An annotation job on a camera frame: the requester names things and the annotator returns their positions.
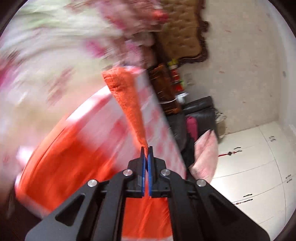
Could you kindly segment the pink pillow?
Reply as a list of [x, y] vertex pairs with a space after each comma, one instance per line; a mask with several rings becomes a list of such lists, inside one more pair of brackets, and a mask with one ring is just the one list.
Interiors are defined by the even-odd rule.
[[189, 167], [191, 175], [210, 183], [218, 163], [218, 141], [213, 130], [205, 132], [194, 144], [195, 161]]

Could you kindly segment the orange fleece pant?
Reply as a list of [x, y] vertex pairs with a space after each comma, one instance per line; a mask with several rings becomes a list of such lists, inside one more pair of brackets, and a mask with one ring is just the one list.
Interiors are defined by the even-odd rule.
[[38, 217], [87, 181], [109, 180], [147, 151], [134, 71], [114, 67], [102, 76], [106, 87], [55, 125], [16, 183], [17, 200]]

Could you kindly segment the dark wooden nightstand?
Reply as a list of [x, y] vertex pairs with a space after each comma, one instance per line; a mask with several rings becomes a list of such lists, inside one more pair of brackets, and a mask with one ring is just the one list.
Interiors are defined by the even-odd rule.
[[166, 65], [152, 66], [148, 69], [148, 75], [164, 113], [166, 115], [181, 113], [182, 109], [176, 100]]

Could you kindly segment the magenta garment on chair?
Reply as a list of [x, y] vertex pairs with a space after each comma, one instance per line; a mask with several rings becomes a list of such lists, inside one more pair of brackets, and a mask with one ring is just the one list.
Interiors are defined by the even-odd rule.
[[198, 123], [197, 120], [192, 116], [186, 117], [187, 131], [190, 136], [196, 141], [198, 139]]

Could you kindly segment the white wardrobe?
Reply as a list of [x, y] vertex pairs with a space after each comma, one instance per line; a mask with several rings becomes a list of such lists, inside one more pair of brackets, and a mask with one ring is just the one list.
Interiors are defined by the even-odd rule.
[[295, 210], [295, 150], [273, 121], [231, 133], [219, 144], [211, 185], [274, 240]]

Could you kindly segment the pink white checkered cloth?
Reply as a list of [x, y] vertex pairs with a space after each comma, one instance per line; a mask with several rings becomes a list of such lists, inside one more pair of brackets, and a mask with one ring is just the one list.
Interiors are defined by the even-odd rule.
[[147, 73], [133, 67], [127, 69], [133, 70], [135, 74], [135, 86], [147, 143], [153, 147], [155, 157], [165, 160], [169, 169], [185, 177], [183, 158], [154, 90], [149, 84]]

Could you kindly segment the tufted tan headboard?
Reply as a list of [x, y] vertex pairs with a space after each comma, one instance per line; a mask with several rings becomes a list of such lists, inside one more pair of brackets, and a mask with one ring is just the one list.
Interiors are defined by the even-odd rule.
[[202, 19], [205, 1], [160, 1], [168, 20], [157, 32], [157, 41], [167, 61], [176, 60], [179, 65], [203, 62], [208, 50], [203, 33], [209, 23]]

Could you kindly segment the floral bed sheet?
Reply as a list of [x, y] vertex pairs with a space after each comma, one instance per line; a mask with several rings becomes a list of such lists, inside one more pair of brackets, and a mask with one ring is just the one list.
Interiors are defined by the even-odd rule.
[[115, 65], [151, 63], [159, 1], [1, 1], [1, 202], [29, 152]]

